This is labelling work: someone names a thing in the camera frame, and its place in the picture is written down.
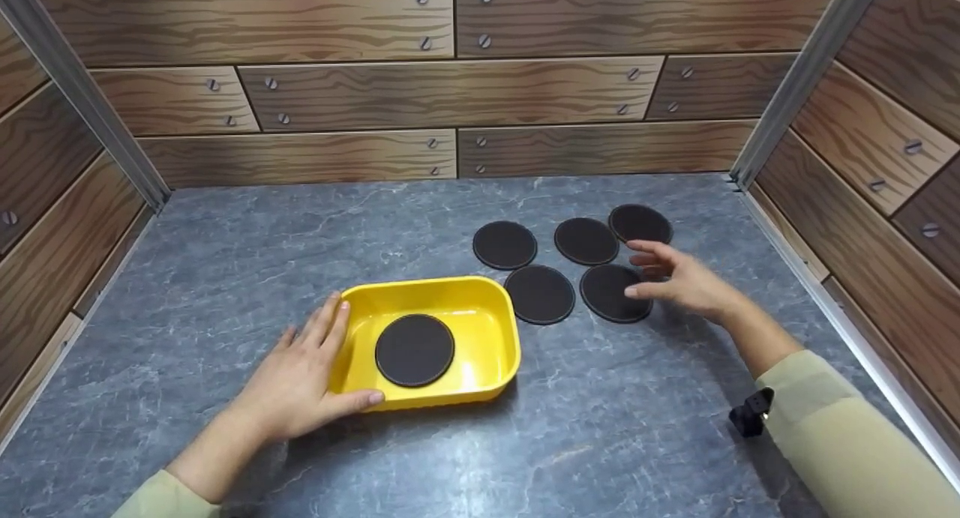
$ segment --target black wrist strap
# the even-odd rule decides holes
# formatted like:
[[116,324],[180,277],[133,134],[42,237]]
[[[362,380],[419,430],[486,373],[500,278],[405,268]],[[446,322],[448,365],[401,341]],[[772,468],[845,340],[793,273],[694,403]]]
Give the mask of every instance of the black wrist strap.
[[730,410],[730,422],[744,437],[757,437],[764,433],[764,420],[774,403],[774,389],[765,386],[744,400],[743,406]]

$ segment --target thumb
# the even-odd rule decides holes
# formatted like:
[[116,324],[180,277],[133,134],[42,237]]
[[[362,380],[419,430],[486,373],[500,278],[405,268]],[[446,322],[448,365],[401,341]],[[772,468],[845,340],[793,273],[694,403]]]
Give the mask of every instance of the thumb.
[[376,406],[381,402],[383,402],[382,391],[366,388],[362,391],[345,392],[343,394],[331,392],[323,398],[322,408],[323,414],[333,420],[362,412],[364,409]]
[[669,300],[673,298],[673,288],[669,282],[641,282],[624,289],[623,294],[630,299]]

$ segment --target table surface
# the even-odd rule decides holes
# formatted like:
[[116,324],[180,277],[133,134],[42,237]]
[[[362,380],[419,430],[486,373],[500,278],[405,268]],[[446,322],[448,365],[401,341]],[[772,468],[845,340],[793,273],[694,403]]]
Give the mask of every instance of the table surface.
[[[657,208],[692,252],[770,310],[886,415],[853,354],[718,174],[179,190],[0,454],[0,508],[109,516],[236,395],[332,289],[480,274],[473,233],[514,220],[578,283],[553,230]],[[626,262],[621,247],[618,262]],[[630,325],[577,299],[519,322],[517,378],[487,404],[360,415],[264,450],[238,516],[818,516],[768,437],[727,413],[753,391],[729,337],[663,304]]]

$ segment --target left hand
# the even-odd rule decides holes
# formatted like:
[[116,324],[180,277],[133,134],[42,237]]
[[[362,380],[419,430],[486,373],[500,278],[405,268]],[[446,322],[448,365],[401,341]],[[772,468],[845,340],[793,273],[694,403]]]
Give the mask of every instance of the left hand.
[[329,390],[330,369],[349,320],[349,303],[332,293],[298,336],[288,327],[223,413],[264,442],[281,442],[383,402],[383,393],[374,389],[345,394]]

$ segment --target hand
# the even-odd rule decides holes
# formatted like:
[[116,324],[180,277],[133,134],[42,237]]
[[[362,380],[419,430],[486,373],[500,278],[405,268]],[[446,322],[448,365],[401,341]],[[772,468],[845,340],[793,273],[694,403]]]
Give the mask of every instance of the hand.
[[638,252],[630,262],[643,268],[645,276],[669,278],[666,282],[630,286],[624,294],[631,299],[672,301],[717,324],[723,324],[727,314],[750,302],[693,256],[662,242],[630,241],[627,246]]
[[349,304],[340,302],[340,293],[332,293],[299,336],[293,327],[283,333],[225,415],[250,423],[265,442],[280,442],[383,402],[383,393],[373,389],[346,394],[329,390],[330,369],[349,319]]

